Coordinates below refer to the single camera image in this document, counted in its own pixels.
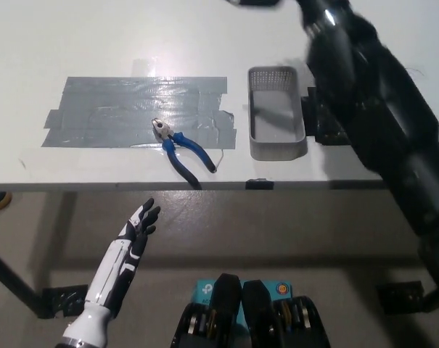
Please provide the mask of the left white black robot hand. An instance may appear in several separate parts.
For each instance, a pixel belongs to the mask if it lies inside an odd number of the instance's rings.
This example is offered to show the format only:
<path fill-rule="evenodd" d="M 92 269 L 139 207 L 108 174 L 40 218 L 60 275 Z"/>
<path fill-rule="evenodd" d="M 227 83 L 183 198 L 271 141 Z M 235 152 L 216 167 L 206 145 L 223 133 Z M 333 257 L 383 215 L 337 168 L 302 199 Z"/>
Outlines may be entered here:
<path fill-rule="evenodd" d="M 87 292 L 86 301 L 107 308 L 112 318 L 118 316 L 148 237 L 155 232 L 160 207 L 154 203 L 148 199 L 130 216 L 108 246 Z"/>

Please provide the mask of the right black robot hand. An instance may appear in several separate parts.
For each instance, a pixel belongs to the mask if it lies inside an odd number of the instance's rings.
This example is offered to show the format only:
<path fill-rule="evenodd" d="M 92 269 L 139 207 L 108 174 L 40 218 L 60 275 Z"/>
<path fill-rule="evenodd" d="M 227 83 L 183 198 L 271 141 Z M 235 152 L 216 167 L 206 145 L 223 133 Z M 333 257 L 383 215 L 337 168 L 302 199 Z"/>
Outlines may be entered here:
<path fill-rule="evenodd" d="M 230 4 L 237 7 L 277 7 L 281 4 L 281 0 L 227 0 Z M 301 1 L 297 0 L 296 3 L 301 9 L 309 9 L 317 4 L 316 1 Z"/>

